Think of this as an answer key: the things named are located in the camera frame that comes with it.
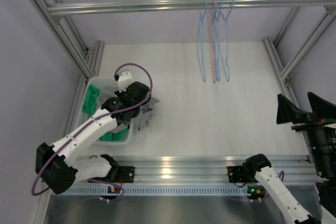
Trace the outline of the light blue wire hanger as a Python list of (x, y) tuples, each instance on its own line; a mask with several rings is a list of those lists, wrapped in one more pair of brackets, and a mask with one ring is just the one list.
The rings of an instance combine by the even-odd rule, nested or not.
[(206, 12), (208, 10), (207, 8), (207, 0), (204, 1), (204, 10), (199, 12), (198, 17), (198, 29), (197, 29), (197, 42), (196, 42), (196, 54), (197, 54), (197, 61), (200, 69), (200, 73), (202, 76), (202, 81), (206, 82), (206, 70), (205, 70), (205, 64), (204, 64), (204, 19)]

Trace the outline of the pink wire hanger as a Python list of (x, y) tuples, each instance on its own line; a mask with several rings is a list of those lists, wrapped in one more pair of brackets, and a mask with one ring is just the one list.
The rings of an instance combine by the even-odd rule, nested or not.
[(215, 37), (214, 37), (214, 19), (216, 13), (217, 2), (214, 0), (213, 10), (207, 10), (207, 26), (208, 26), (208, 38), (209, 38), (209, 49), (211, 56), (211, 66), (212, 66), (212, 78), (213, 83), (216, 82), (216, 67), (215, 67)]

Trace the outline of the grey tank top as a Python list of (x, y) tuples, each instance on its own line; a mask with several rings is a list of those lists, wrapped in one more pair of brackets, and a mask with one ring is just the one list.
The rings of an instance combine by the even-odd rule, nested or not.
[(133, 118), (130, 122), (125, 122), (120, 124), (115, 130), (112, 130), (112, 133), (117, 133), (122, 130), (128, 129), (130, 127), (131, 122), (133, 122), (133, 127), (140, 131), (143, 128), (149, 126), (149, 122), (154, 116), (155, 104), (159, 103), (159, 99), (155, 97), (151, 97), (150, 100), (140, 107), (139, 114)]
[(101, 107), (109, 98), (115, 97), (115, 87), (113, 86), (103, 86), (100, 89), (100, 95), (97, 98), (97, 105)]

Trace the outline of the green tank top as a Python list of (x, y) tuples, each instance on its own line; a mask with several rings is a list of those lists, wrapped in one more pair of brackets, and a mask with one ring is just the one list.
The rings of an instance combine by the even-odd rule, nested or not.
[[(100, 89), (90, 84), (86, 91), (84, 102), (82, 105), (82, 112), (88, 116), (93, 116), (96, 110), (99, 108), (97, 105), (97, 98), (100, 95)], [(100, 137), (101, 142), (123, 142), (125, 136), (128, 133), (128, 129), (122, 130), (117, 133), (108, 132)]]

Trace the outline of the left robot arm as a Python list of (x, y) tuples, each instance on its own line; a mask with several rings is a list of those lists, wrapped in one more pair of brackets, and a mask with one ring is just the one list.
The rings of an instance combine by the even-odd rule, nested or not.
[(74, 183), (111, 183), (118, 178), (119, 164), (108, 154), (95, 158), (77, 158), (105, 133), (140, 113), (151, 98), (152, 86), (138, 81), (109, 98), (84, 124), (64, 138), (37, 147), (35, 172), (54, 194), (61, 194)]

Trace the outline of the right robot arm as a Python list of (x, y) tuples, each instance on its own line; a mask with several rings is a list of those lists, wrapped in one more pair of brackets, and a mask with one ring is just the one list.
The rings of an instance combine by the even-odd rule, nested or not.
[(264, 154), (247, 158), (245, 177), (263, 186), (283, 215), (286, 223), (335, 223), (335, 104), (308, 92), (311, 110), (297, 107), (283, 94), (277, 95), (277, 124), (292, 123), (292, 130), (303, 133), (311, 154), (315, 175), (299, 185), (312, 185), (317, 194), (320, 218), (315, 217), (288, 189)]

